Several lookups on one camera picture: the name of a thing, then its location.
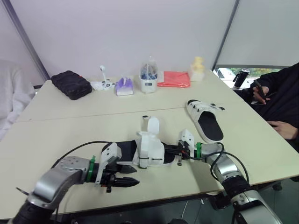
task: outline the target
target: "car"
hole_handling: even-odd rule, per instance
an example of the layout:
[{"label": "car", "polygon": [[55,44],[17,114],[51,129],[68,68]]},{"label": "car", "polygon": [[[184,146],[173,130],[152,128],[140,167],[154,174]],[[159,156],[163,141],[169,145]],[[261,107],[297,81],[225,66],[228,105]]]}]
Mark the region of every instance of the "car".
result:
[{"label": "car", "polygon": [[235,78],[235,73],[231,69],[218,68],[217,71],[213,71],[216,76],[218,76],[222,81],[233,81]]},{"label": "car", "polygon": [[[235,73],[228,68],[218,68],[217,70],[213,70],[213,73],[220,78],[229,88],[234,87],[234,78]],[[253,80],[256,78],[246,78],[243,84],[241,85],[240,89],[250,88],[250,85],[253,83]]]}]

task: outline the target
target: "person's hand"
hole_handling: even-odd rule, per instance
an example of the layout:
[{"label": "person's hand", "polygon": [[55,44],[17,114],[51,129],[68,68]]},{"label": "person's hand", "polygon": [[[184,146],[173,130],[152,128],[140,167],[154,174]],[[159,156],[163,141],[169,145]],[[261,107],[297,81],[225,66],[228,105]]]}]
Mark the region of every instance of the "person's hand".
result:
[{"label": "person's hand", "polygon": [[289,123],[282,121],[267,121],[270,125],[276,126],[273,127],[284,139],[295,139],[298,135],[298,129]]},{"label": "person's hand", "polygon": [[[253,89],[253,96],[254,96],[254,98],[257,100],[257,101],[259,101],[259,102],[261,102],[261,103],[263,103],[263,104],[266,104],[266,100],[270,100],[270,98],[266,98],[266,100],[264,100],[261,96],[260,96],[260,94],[258,94],[258,88],[256,88],[256,87],[253,87],[252,88]],[[269,92],[269,88],[267,87],[267,86],[262,86],[262,89],[263,89],[263,94],[266,96],[266,94]]]}]

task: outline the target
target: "window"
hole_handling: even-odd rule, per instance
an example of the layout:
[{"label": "window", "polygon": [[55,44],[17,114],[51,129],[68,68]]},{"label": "window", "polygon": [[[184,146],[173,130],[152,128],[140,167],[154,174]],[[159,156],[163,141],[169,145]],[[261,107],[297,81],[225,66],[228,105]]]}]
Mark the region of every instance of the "window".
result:
[{"label": "window", "polygon": [[[217,75],[227,86],[230,88],[234,87],[234,78],[238,72],[246,67],[232,67],[232,68],[223,68],[223,67],[217,67],[213,72],[215,75]],[[259,78],[261,75],[270,73],[270,72],[276,72],[280,71],[280,69],[273,69],[273,68],[246,68],[249,69],[250,73],[244,80],[241,89],[243,88],[249,88],[250,85],[253,83],[253,81],[257,78]]]},{"label": "window", "polygon": [[[238,74],[238,72],[242,68],[230,68],[233,73]],[[275,72],[275,71],[280,71],[280,69],[267,69],[267,68],[248,68],[250,70],[250,74],[247,76],[247,78],[259,78],[261,75],[270,73],[270,72]]]},{"label": "window", "polygon": [[221,73],[220,69],[218,69],[217,75],[219,78],[224,78],[223,74]]}]

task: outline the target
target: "red bag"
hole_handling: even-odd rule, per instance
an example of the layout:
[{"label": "red bag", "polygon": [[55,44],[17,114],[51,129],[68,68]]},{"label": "red bag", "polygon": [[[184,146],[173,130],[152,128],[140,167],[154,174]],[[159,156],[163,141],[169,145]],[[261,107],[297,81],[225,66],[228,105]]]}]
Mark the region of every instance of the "red bag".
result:
[{"label": "red bag", "polygon": [[190,78],[188,72],[164,71],[164,81],[162,83],[158,83],[157,86],[181,88],[189,87]]}]

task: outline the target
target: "black bag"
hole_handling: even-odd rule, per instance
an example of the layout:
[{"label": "black bag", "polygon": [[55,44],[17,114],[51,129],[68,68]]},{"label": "black bag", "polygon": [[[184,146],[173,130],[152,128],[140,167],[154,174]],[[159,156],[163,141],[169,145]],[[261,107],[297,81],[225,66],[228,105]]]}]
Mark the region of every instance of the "black bag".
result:
[{"label": "black bag", "polygon": [[82,76],[72,72],[65,71],[52,76],[52,83],[70,99],[79,99],[92,92],[92,86]]}]

